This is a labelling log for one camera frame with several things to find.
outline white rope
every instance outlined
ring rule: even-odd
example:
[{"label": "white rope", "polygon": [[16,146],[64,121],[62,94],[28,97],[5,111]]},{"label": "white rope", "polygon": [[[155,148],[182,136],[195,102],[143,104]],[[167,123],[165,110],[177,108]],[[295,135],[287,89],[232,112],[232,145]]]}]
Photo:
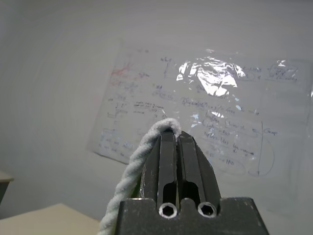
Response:
[{"label": "white rope", "polygon": [[141,139],[138,148],[130,157],[129,165],[126,167],[121,181],[115,188],[114,197],[110,200],[106,215],[100,222],[98,235],[113,234],[120,202],[133,193],[148,154],[155,145],[160,133],[168,129],[173,131],[176,139],[181,134],[179,122],[176,119],[167,118],[155,123]]}]

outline white wall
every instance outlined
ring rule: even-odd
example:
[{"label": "white wall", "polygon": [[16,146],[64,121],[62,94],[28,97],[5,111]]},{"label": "white wall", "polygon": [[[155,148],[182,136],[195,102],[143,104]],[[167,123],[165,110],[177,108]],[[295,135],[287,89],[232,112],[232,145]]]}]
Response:
[{"label": "white wall", "polygon": [[[313,56],[308,1],[77,0],[59,9],[18,27],[1,48],[0,169],[15,177],[1,217],[59,202],[97,219],[104,215],[125,165],[86,145],[117,39]],[[288,220],[261,213],[271,234],[294,233]]]}]

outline handwritten notes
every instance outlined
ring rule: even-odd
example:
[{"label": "handwritten notes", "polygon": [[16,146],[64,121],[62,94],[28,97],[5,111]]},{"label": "handwritten notes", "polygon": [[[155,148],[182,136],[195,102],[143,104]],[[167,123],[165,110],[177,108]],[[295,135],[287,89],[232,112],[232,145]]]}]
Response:
[{"label": "handwritten notes", "polygon": [[310,72],[303,61],[126,45],[111,72],[92,150],[127,163],[155,122],[177,118],[218,179],[258,188],[275,182],[272,190],[287,187],[285,195],[292,197],[295,181],[284,179],[297,175],[294,157],[302,153]]}]

